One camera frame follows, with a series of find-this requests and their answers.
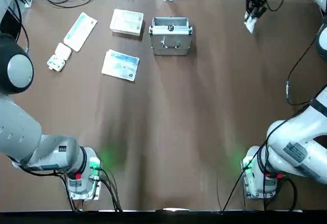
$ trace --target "silver metal box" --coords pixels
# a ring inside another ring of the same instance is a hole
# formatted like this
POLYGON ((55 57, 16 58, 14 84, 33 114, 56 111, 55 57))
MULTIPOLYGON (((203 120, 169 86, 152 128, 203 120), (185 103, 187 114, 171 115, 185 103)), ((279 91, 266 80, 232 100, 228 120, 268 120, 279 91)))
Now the silver metal box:
POLYGON ((187 55, 193 28, 189 26, 189 18, 153 18, 149 34, 154 55, 187 55))

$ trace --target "brown tablecloth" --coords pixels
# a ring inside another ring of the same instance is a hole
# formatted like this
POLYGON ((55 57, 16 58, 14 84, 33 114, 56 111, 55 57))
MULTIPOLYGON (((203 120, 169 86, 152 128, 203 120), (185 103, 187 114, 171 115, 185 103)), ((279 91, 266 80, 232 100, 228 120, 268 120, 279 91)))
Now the brown tablecloth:
MULTIPOLYGON (((219 209, 216 177, 224 205, 248 148, 261 145, 268 126, 296 110, 285 101, 287 74, 321 23, 312 0, 285 0, 258 21, 253 35, 244 13, 245 0, 94 0, 74 9, 34 0, 24 24, 35 79, 14 100, 43 133, 75 136, 94 148, 116 177, 124 209, 219 209), (111 32, 115 8, 144 13, 140 38, 111 32), (98 24, 61 73, 50 71, 46 61, 81 12, 98 24), (188 56, 153 56, 148 27, 155 16, 190 19, 195 32, 188 56), (101 74, 109 49, 140 58, 134 83, 101 74)), ((326 73, 312 48, 293 73, 292 100, 311 98, 326 73)), ((30 176, 5 156, 0 160, 1 211, 69 209, 59 179, 30 176)), ((294 178, 298 209, 327 207, 324 185, 294 178)), ((285 184, 270 208, 287 209, 291 201, 285 184)), ((84 208, 112 209, 105 188, 100 201, 84 208)), ((247 200, 246 208, 261 209, 262 202, 247 200)), ((241 184, 227 209, 243 209, 241 184)))

